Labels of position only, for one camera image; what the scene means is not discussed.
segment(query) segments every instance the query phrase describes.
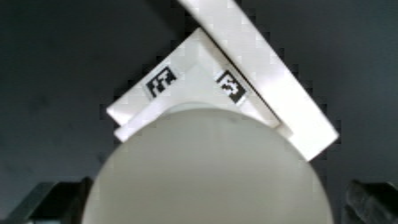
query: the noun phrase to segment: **white panel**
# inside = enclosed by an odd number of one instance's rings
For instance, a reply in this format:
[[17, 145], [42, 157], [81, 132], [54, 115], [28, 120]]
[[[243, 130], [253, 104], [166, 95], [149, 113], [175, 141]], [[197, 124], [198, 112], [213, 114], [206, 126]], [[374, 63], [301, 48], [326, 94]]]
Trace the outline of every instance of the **white panel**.
[[282, 121], [280, 131], [307, 160], [337, 133], [232, 0], [179, 0]]
[[[118, 100], [115, 101], [115, 103], [106, 108], [106, 112], [115, 122], [118, 123], [118, 125], [124, 125], [127, 121], [134, 119], [134, 116], [138, 116], [140, 111], [145, 109], [145, 107], [152, 103], [150, 101], [152, 97], [150, 97], [145, 84], [149, 80], [152, 79], [152, 77], [156, 76], [156, 74], [161, 72], [161, 69], [165, 67], [170, 68], [172, 73], [177, 77], [177, 81], [179, 81], [179, 79], [184, 80], [188, 69], [191, 68], [193, 65], [200, 65], [200, 67], [206, 69], [202, 76], [211, 77], [213, 83], [222, 73], [225, 71], [230, 72], [232, 77], [236, 78], [238, 83], [241, 84], [246, 90], [245, 100], [238, 104], [239, 110], [269, 127], [275, 128], [278, 125], [278, 120], [275, 118], [275, 115], [255, 95], [255, 92], [250, 89], [250, 86], [234, 69], [234, 66], [230, 65], [230, 62], [227, 61], [222, 55], [222, 52], [200, 29], [195, 30], [188, 39], [184, 40], [179, 47], [172, 51], [168, 57], [165, 58], [158, 66], [154, 67], [145, 77], [142, 78], [140, 82], [136, 83], [136, 85], [133, 86], [133, 88], [129, 89], [129, 91], [126, 92]], [[207, 86], [204, 85], [200, 88], [202, 88], [200, 94], [206, 94]]]

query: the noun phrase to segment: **dark gray wall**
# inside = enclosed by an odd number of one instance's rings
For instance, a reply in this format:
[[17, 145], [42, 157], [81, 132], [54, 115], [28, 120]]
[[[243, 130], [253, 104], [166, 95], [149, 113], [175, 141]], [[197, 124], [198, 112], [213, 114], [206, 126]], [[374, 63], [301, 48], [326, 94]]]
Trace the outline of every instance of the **dark gray wall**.
[[[348, 180], [398, 180], [398, 1], [241, 7], [341, 120], [312, 161], [337, 217]], [[163, 0], [0, 2], [0, 219], [37, 182], [95, 175], [117, 145], [102, 108], [193, 27]]]

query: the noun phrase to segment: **dark background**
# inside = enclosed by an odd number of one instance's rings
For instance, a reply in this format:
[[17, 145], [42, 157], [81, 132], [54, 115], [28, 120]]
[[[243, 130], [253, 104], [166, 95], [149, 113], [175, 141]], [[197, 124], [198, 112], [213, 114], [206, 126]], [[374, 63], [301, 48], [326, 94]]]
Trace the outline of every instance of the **dark background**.
[[[310, 162], [339, 219], [349, 179], [398, 180], [398, 1], [239, 4], [341, 124]], [[195, 27], [168, 0], [0, 1], [0, 219], [40, 181], [95, 176], [104, 108]]]

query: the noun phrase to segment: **black object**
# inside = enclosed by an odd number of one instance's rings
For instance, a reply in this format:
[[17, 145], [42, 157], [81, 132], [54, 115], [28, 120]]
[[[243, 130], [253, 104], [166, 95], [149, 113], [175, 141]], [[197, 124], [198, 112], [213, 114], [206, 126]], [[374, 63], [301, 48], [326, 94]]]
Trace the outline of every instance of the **black object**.
[[365, 184], [351, 181], [342, 223], [398, 223], [398, 190], [389, 183]]
[[5, 220], [0, 221], [0, 224], [21, 224], [26, 222], [30, 214], [35, 210], [37, 205], [53, 189], [54, 183], [53, 182], [40, 182], [28, 195], [24, 196], [21, 203], [17, 204], [8, 217]]
[[28, 217], [39, 223], [78, 224], [81, 222], [83, 206], [92, 180], [83, 178], [79, 183], [60, 182]]

